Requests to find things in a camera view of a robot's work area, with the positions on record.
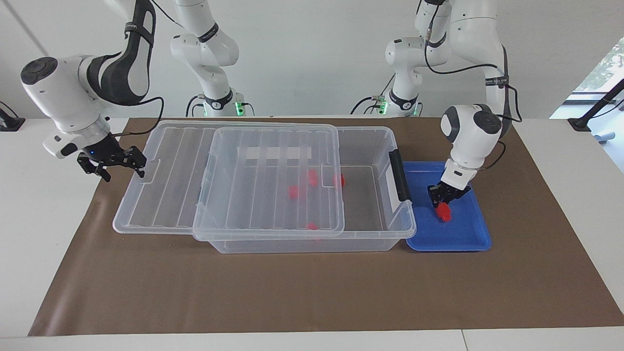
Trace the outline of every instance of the plastic tray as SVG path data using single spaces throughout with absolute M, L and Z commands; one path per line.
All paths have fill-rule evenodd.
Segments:
M 475 252 L 492 247 L 483 214 L 474 191 L 451 202 L 452 220 L 443 222 L 434 212 L 427 186 L 437 184 L 444 162 L 403 162 L 412 194 L 418 232 L 407 240 L 416 251 Z

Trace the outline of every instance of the cable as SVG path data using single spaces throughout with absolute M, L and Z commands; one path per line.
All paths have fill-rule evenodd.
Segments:
M 505 116 L 503 114 L 497 114 L 497 116 L 499 116 L 502 119 L 508 119 L 510 121 L 513 122 L 518 122 L 521 123 L 522 122 L 522 115 L 520 114 L 520 109 L 518 108 L 518 89 L 510 86 L 509 84 L 505 85 L 506 87 L 508 87 L 509 89 L 511 89 L 514 92 L 514 97 L 515 97 L 515 113 L 518 115 L 518 119 L 514 119 L 511 116 Z
M 380 105 L 370 105 L 369 107 L 367 107 L 367 108 L 364 110 L 364 113 L 363 113 L 363 114 L 366 114 L 366 113 L 368 112 L 368 109 L 371 109 L 371 113 L 370 113 L 370 114 L 373 114 L 373 112 L 375 111 L 375 109 L 378 109 L 378 108 L 380 108 L 380 107 L 381 107 Z
M 165 111 L 165 99 L 162 98 L 162 96 L 157 96 L 157 97 L 153 97 L 149 100 L 146 100 L 144 102 L 140 102 L 138 104 L 134 104 L 134 105 L 124 105 L 124 106 L 140 106 L 140 105 L 145 105 L 145 104 L 149 104 L 150 102 L 156 101 L 156 100 L 160 100 L 160 113 L 158 114 L 158 119 L 156 120 L 156 123 L 154 123 L 154 125 L 144 131 L 144 132 L 123 132 L 123 133 L 118 133 L 118 134 L 113 134 L 114 137 L 123 137 L 123 136 L 142 136 L 144 134 L 150 134 L 158 125 L 158 123 L 160 123 L 160 120 L 162 119 L 162 114 Z
M 199 99 L 199 97 L 197 95 L 191 97 L 191 99 L 188 101 L 187 112 L 184 114 L 184 117 L 188 117 L 188 113 L 191 110 L 191 105 L 193 104 L 193 101 L 195 101 L 196 99 Z
M 479 169 L 480 171 L 485 171 L 486 169 L 490 169 L 490 168 L 494 167 L 496 165 L 496 163 L 498 163 L 498 161 L 500 161 L 500 159 L 503 158 L 503 155 L 505 154 L 505 151 L 507 151 L 507 144 L 505 144 L 504 142 L 502 142 L 500 140 L 497 141 L 496 143 L 500 144 L 500 145 L 503 145 L 503 151 L 500 152 L 500 155 L 498 156 L 498 158 L 494 162 L 492 162 L 491 165 L 489 165 L 489 166 L 487 166 L 485 168 Z
M 250 104 L 249 102 L 243 102 L 241 105 L 251 107 L 251 112 L 253 113 L 253 116 L 256 116 L 256 110 L 253 108 L 252 104 Z
M 392 80 L 394 79 L 394 77 L 396 77 L 396 73 L 392 75 L 392 77 L 390 77 L 390 80 L 388 81 L 388 84 L 386 84 L 386 87 L 384 88 L 384 90 L 381 91 L 380 96 L 383 96 L 384 93 L 386 92 L 386 89 L 388 89 L 388 87 L 390 86 L 390 83 L 392 83 Z
M 191 109 L 191 116 L 192 117 L 195 117 L 195 108 L 198 107 L 198 106 L 203 107 L 203 104 L 195 104 L 193 106 L 193 108 Z
M 602 117 L 602 116 L 604 116 L 605 114 L 608 114 L 608 113 L 610 113 L 610 112 L 614 111 L 615 109 L 617 109 L 618 107 L 620 107 L 620 105 L 622 105 L 622 103 L 623 103 L 623 102 L 624 102 L 624 100 L 622 100 L 622 101 L 618 102 L 618 104 L 617 104 L 617 105 L 615 105 L 615 107 L 613 107 L 613 108 L 612 108 L 612 109 L 610 109 L 609 111 L 607 111 L 607 112 L 605 112 L 605 113 L 601 113 L 601 114 L 599 114 L 599 115 L 597 115 L 597 116 L 593 116 L 592 118 Z
M 11 108 L 11 106 L 9 106 L 9 105 L 5 104 L 3 101 L 0 101 L 0 104 L 5 105 L 5 106 L 6 106 L 6 108 L 8 108 L 8 109 L 9 109 L 9 111 L 11 111 L 11 112 L 15 115 L 15 118 L 19 118 L 19 116 L 15 113 L 15 111 L 13 111 L 13 109 Z
M 473 69 L 473 68 L 480 68 L 480 67 L 493 67 L 496 69 L 499 69 L 498 66 L 496 66 L 495 64 L 491 64 L 491 63 L 486 63 L 486 64 L 476 64 L 474 66 L 470 66 L 470 67 L 466 67 L 466 68 L 462 68 L 462 69 L 456 69 L 455 71 L 449 71 L 449 72 L 441 72 L 441 71 L 436 71 L 433 67 L 431 67 L 431 65 L 429 64 L 429 58 L 427 57 L 427 48 L 429 47 L 429 39 L 431 36 L 431 31 L 433 30 L 433 21 L 436 19 L 436 15 L 437 15 L 437 11 L 440 9 L 441 5 L 438 5 L 436 7 L 436 11 L 434 12 L 433 16 L 431 17 L 431 22 L 429 23 L 429 30 L 427 31 L 427 40 L 425 40 L 425 63 L 427 64 L 427 67 L 429 68 L 429 70 L 433 73 L 436 74 L 455 74 L 455 73 L 460 73 L 460 72 L 464 72 L 464 71 L 468 71 L 469 69 Z
M 165 15 L 165 17 L 169 18 L 169 21 L 172 21 L 173 23 L 177 24 L 179 27 L 184 28 L 183 25 L 181 25 L 180 23 L 176 22 L 176 20 L 171 18 L 171 16 L 169 16 L 169 14 L 165 12 L 165 10 L 163 10 L 162 7 L 160 7 L 160 5 L 158 5 L 158 3 L 155 0 L 151 0 L 151 1 L 152 1 L 152 4 L 154 4 L 160 10 L 160 12 L 162 12 L 162 14 Z
M 351 113 L 350 113 L 350 114 L 354 114 L 354 113 L 355 113 L 355 110 L 356 110 L 356 109 L 358 109 L 358 107 L 359 107 L 361 104 L 365 103 L 365 102 L 366 102 L 366 101 L 368 101 L 368 100 L 372 100 L 372 99 L 373 99 L 373 97 L 372 97 L 372 96 L 365 97 L 364 99 L 361 99 L 361 100 L 360 100 L 360 101 L 359 101 L 359 102 L 355 105 L 355 107 L 353 107 L 353 110 L 351 110 Z

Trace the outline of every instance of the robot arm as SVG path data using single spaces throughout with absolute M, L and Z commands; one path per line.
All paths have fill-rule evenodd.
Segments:
M 191 32 L 173 37 L 171 52 L 197 77 L 210 117 L 240 116 L 243 96 L 230 87 L 221 67 L 238 60 L 238 46 L 215 22 L 206 0 L 174 0 L 181 25 Z
M 451 47 L 447 42 L 447 28 L 451 18 L 451 5 L 443 3 L 436 13 L 437 6 L 422 4 L 416 13 L 415 27 L 418 37 L 403 37 L 391 41 L 386 46 L 386 62 L 395 72 L 394 85 L 386 95 L 388 101 L 386 114 L 392 116 L 411 116 L 417 105 L 417 97 L 422 75 L 417 68 L 426 67 L 425 38 L 430 35 L 427 58 L 433 66 L 445 64 L 451 57 Z M 432 30 L 429 30 L 433 18 Z
M 129 20 L 124 52 L 100 57 L 42 57 L 24 67 L 21 80 L 58 129 L 44 141 L 46 150 L 60 159 L 82 150 L 78 163 L 83 170 L 110 181 L 107 166 L 129 167 L 144 175 L 145 157 L 134 146 L 126 150 L 119 146 L 101 114 L 101 104 L 133 106 L 147 94 L 156 20 L 149 0 L 106 3 Z
M 397 79 L 386 98 L 388 113 L 400 116 L 409 116 L 416 103 L 419 82 L 413 84 L 414 68 L 438 74 L 465 71 L 433 68 L 456 54 L 484 72 L 487 103 L 452 106 L 442 117 L 442 131 L 453 149 L 440 183 L 429 187 L 429 196 L 444 220 L 451 218 L 448 203 L 470 191 L 468 182 L 510 126 L 509 118 L 501 118 L 510 116 L 509 73 L 496 25 L 496 0 L 423 0 L 416 14 L 420 36 L 394 41 L 386 50 Z

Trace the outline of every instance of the window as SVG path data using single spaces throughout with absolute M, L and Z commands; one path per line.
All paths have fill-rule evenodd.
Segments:
M 624 79 L 624 38 L 615 44 L 568 100 L 597 101 L 622 79 Z

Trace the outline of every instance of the black handle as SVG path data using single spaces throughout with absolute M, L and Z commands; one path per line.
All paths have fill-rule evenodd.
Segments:
M 396 184 L 396 192 L 399 195 L 399 201 L 412 201 L 412 194 L 409 192 L 407 178 L 405 177 L 405 170 L 403 169 L 401 152 L 399 149 L 396 149 L 391 151 L 389 154 L 390 166 L 392 167 L 392 173 L 394 174 L 394 183 Z

